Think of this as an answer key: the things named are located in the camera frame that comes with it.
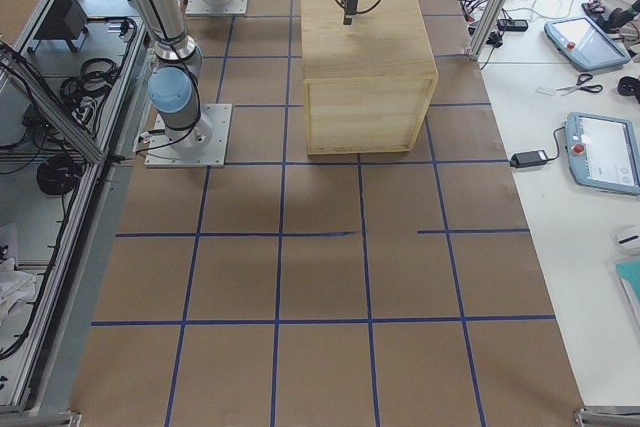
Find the light wooden drawer cabinet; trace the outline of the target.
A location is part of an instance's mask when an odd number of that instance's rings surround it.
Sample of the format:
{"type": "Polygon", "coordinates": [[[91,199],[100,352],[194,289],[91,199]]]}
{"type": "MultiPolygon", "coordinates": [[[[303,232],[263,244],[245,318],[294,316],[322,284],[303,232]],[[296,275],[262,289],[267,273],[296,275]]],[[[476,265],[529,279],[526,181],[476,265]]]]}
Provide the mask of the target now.
{"type": "Polygon", "coordinates": [[[333,0],[301,0],[311,155],[407,152],[439,74],[418,0],[380,0],[349,25],[333,0]]]}

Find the far teach pendant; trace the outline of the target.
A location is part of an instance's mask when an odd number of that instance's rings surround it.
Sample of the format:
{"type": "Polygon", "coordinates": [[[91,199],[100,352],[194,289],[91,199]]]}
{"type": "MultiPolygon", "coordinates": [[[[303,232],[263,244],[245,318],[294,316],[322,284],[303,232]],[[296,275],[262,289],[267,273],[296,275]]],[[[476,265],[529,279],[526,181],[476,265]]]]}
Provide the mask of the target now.
{"type": "Polygon", "coordinates": [[[557,50],[580,71],[602,70],[631,61],[623,46],[584,16],[549,21],[544,32],[557,50]]]}

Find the teach pendant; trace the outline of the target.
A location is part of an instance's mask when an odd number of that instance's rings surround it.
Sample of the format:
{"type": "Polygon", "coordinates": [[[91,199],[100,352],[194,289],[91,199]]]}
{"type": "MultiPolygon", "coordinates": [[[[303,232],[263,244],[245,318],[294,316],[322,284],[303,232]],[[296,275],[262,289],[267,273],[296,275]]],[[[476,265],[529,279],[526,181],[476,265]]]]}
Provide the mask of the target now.
{"type": "Polygon", "coordinates": [[[557,50],[580,71],[602,70],[631,61],[623,46],[584,16],[549,21],[544,32],[557,50]]]}
{"type": "Polygon", "coordinates": [[[565,136],[569,171],[577,184],[639,195],[639,148],[630,121],[571,112],[565,136]]]}

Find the black power adapter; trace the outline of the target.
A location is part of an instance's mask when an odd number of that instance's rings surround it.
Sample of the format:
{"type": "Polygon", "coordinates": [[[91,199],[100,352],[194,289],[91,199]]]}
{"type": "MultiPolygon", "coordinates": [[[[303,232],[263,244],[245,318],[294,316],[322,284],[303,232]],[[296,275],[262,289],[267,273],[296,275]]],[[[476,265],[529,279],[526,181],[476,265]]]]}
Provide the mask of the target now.
{"type": "Polygon", "coordinates": [[[509,159],[511,168],[531,168],[547,164],[550,161],[547,153],[542,150],[521,151],[514,153],[509,159]]]}

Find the near teach pendant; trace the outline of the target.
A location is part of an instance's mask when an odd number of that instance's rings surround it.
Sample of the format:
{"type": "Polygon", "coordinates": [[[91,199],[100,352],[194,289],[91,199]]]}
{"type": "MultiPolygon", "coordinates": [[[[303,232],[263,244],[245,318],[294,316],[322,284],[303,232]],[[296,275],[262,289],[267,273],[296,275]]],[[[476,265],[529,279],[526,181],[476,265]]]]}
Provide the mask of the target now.
{"type": "Polygon", "coordinates": [[[639,195],[639,148],[630,121],[571,112],[565,136],[569,171],[577,184],[639,195]]]}

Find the crumpled white cloth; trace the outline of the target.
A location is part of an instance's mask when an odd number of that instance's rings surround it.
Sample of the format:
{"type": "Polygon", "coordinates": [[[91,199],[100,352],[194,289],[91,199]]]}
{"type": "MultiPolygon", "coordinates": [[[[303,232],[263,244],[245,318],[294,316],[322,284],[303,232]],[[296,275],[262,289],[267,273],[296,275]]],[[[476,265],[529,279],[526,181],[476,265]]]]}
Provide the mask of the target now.
{"type": "Polygon", "coordinates": [[[18,231],[15,223],[1,227],[1,323],[36,298],[36,275],[18,269],[18,231]]]}

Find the black handled scissors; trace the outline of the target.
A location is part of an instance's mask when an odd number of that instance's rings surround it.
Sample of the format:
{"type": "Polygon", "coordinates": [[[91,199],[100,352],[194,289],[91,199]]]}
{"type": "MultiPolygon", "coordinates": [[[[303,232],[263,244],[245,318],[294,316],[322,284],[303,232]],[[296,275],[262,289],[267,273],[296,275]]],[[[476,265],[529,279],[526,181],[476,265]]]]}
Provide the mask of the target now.
{"type": "Polygon", "coordinates": [[[583,91],[592,94],[600,93],[603,90],[603,86],[601,84],[589,84],[593,78],[594,76],[591,73],[582,73],[577,77],[574,85],[557,88],[556,92],[560,92],[561,96],[569,95],[576,91],[583,91]]]}

